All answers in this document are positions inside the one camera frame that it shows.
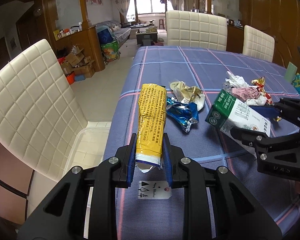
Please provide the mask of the green white milk carton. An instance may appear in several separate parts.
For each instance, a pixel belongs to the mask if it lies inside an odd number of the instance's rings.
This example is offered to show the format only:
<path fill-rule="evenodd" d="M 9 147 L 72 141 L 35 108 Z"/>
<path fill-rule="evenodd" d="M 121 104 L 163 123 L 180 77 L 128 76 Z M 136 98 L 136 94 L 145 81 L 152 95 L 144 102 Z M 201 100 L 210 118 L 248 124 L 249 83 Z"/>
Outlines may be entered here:
<path fill-rule="evenodd" d="M 237 127 L 270 136 L 270 121 L 224 90 L 221 90 L 217 95 L 205 121 L 234 140 L 252 155 L 256 155 L 253 148 L 245 146 L 235 139 L 231 135 L 230 130 Z"/>

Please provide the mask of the red gold snack wrapper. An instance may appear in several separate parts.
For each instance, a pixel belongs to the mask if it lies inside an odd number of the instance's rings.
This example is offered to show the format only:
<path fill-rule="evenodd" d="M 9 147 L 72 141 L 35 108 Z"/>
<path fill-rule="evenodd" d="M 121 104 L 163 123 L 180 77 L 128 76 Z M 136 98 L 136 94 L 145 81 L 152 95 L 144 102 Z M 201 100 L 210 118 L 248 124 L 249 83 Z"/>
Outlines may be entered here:
<path fill-rule="evenodd" d="M 265 77 L 261 77 L 258 79 L 254 79 L 251 81 L 251 84 L 257 87 L 257 90 L 260 92 L 260 94 L 262 96 L 264 96 L 265 98 L 267 98 L 266 100 L 266 106 L 272 106 L 273 105 L 273 100 L 270 96 L 270 94 L 268 94 L 265 90 L 264 90 L 264 85 L 265 85 Z"/>

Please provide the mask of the white tissue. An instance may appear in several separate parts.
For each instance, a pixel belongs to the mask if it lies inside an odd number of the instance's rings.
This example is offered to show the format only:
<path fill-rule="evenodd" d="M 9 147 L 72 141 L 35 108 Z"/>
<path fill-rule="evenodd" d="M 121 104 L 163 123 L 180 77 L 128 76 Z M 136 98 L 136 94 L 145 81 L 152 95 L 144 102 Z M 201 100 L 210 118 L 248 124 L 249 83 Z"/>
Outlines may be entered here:
<path fill-rule="evenodd" d="M 222 89 L 248 106 L 265 106 L 273 103 L 271 96 L 264 90 L 264 77 L 253 80 L 253 84 L 249 85 L 242 76 L 227 71 Z"/>

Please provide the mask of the blue foil wrapper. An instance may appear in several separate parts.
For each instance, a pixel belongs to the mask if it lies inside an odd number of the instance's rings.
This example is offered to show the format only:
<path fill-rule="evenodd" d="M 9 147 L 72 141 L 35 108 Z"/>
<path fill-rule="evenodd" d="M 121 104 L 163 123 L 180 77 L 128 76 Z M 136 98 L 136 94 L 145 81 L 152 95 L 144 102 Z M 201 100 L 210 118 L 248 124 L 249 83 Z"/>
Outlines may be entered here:
<path fill-rule="evenodd" d="M 176 121 L 185 133 L 189 133 L 192 125 L 199 123 L 197 105 L 194 102 L 182 103 L 167 97 L 166 114 Z"/>

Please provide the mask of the beige wrapper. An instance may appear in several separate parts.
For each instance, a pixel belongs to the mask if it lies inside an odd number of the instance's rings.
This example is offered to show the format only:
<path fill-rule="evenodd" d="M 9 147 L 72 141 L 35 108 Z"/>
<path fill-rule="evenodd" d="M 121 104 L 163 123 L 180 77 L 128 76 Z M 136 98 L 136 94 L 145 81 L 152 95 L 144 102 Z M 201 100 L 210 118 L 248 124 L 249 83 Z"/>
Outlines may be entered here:
<path fill-rule="evenodd" d="M 179 102 L 186 104 L 194 102 L 197 105 L 197 111 L 204 108 L 205 94 L 197 86 L 189 87 L 183 81 L 174 81 L 170 83 L 170 89 Z"/>

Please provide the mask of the yellow snack package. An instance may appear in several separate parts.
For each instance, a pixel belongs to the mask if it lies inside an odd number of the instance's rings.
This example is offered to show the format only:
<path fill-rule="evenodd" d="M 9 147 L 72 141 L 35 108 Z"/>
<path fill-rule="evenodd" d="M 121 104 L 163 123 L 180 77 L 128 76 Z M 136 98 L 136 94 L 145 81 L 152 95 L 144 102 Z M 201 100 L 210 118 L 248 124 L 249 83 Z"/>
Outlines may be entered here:
<path fill-rule="evenodd" d="M 166 94 L 164 87 L 154 83 L 145 83 L 141 87 L 135 162 L 142 173 L 161 167 Z"/>

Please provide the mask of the clear plastic trash bin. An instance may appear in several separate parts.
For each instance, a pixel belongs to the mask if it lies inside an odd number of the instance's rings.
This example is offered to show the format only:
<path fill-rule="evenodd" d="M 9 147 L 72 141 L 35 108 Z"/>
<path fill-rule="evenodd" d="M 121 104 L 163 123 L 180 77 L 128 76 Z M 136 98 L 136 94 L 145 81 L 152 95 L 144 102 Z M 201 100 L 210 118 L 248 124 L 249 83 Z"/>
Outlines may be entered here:
<path fill-rule="evenodd" d="M 111 122 L 88 122 L 74 140 L 63 176 L 74 166 L 87 169 L 103 160 L 110 127 Z"/>

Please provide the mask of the green plastic cup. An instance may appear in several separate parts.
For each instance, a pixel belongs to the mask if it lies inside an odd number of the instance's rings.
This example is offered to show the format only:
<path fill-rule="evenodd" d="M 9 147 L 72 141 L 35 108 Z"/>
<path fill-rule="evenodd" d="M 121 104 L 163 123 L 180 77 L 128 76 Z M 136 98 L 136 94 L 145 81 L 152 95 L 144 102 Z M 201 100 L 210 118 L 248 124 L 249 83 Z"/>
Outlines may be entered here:
<path fill-rule="evenodd" d="M 293 80 L 295 79 L 297 70 L 298 70 L 297 66 L 294 65 L 293 63 L 289 62 L 286 72 L 285 72 L 285 75 L 284 75 L 284 79 L 288 83 L 292 83 Z"/>

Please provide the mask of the blue plaid tablecloth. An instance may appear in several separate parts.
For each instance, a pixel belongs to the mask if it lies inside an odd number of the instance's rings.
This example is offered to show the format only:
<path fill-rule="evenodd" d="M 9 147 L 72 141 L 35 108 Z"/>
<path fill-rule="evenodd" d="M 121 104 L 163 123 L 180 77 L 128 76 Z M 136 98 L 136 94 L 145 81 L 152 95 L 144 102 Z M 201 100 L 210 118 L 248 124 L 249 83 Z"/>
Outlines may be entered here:
<path fill-rule="evenodd" d="M 229 137 L 220 133 L 205 118 L 222 88 L 228 72 L 250 82 L 266 80 L 265 89 L 273 101 L 299 94 L 285 78 L 285 68 L 241 54 L 186 47 L 142 47 L 134 57 L 122 89 L 104 156 L 129 143 L 138 129 L 138 98 L 144 83 L 169 86 L 184 81 L 198 86 L 206 95 L 199 123 L 189 133 L 172 119 L 166 120 L 165 132 L 172 145 L 180 147 L 204 167 L 226 166 L 254 195 L 279 226 L 285 239 L 300 239 L 300 199 L 293 181 L 268 176 L 257 171 L 256 159 Z M 183 231 L 184 192 L 175 189 L 168 199 L 140 199 L 141 180 L 164 180 L 163 170 L 134 172 L 128 189 L 116 191 L 117 236 L 119 239 L 181 239 Z"/>

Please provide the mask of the cream chair right far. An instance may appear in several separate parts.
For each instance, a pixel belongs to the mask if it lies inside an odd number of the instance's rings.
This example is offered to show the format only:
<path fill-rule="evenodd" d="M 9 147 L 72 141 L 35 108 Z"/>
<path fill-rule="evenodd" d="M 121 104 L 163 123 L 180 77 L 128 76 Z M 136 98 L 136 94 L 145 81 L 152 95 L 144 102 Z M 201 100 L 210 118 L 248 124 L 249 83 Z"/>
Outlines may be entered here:
<path fill-rule="evenodd" d="M 243 55 L 272 62 L 274 50 L 275 39 L 272 36 L 249 25 L 244 26 Z"/>

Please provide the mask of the white paper tag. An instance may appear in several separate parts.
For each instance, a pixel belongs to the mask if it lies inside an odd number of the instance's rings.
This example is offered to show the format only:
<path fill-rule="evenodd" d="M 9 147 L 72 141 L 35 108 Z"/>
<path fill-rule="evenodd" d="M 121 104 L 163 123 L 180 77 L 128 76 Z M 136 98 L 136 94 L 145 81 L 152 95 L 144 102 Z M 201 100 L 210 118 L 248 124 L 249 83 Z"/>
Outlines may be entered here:
<path fill-rule="evenodd" d="M 139 181 L 139 199 L 169 199 L 172 190 L 167 181 Z"/>

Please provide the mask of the brown wooden door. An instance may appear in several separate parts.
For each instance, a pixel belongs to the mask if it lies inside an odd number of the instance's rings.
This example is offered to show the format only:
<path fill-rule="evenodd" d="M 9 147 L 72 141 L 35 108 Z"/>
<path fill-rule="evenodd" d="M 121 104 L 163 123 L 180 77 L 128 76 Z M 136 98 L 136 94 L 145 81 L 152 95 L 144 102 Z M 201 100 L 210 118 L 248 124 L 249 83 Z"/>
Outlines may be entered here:
<path fill-rule="evenodd" d="M 239 0 L 242 23 L 275 39 L 273 62 L 300 73 L 300 0 Z"/>

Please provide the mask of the cream chair middle far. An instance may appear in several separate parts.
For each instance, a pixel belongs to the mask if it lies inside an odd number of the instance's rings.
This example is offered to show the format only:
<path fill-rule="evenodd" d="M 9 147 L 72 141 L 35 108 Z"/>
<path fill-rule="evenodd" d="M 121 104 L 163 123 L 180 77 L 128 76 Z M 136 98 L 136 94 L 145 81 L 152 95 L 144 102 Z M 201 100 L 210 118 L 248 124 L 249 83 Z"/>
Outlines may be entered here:
<path fill-rule="evenodd" d="M 166 12 L 169 46 L 226 50 L 228 25 L 226 18 L 191 11 Z"/>

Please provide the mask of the cardboard boxes pile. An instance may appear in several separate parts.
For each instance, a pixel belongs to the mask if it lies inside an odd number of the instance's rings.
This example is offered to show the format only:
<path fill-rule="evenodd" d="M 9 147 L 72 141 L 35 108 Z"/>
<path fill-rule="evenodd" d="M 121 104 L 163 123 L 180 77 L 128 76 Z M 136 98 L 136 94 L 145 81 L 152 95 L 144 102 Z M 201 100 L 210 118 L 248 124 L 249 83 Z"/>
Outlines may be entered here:
<path fill-rule="evenodd" d="M 91 78 L 94 73 L 94 63 L 90 56 L 83 54 L 83 49 L 73 46 L 71 52 L 59 59 L 59 64 L 65 75 L 74 73 L 75 76 L 84 75 L 85 78 Z"/>

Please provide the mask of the wooden partition counter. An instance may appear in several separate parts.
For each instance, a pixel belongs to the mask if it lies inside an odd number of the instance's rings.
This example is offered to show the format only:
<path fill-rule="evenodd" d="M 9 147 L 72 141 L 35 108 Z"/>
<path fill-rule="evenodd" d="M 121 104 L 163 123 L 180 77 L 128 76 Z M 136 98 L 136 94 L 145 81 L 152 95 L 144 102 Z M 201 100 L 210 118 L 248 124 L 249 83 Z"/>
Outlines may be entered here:
<path fill-rule="evenodd" d="M 55 41 L 54 51 L 56 52 L 57 50 L 66 48 L 67 51 L 70 52 L 73 46 L 78 46 L 79 49 L 83 50 L 85 56 L 89 56 L 92 60 L 95 60 L 95 72 L 100 72 L 105 69 L 101 46 L 94 26 Z"/>

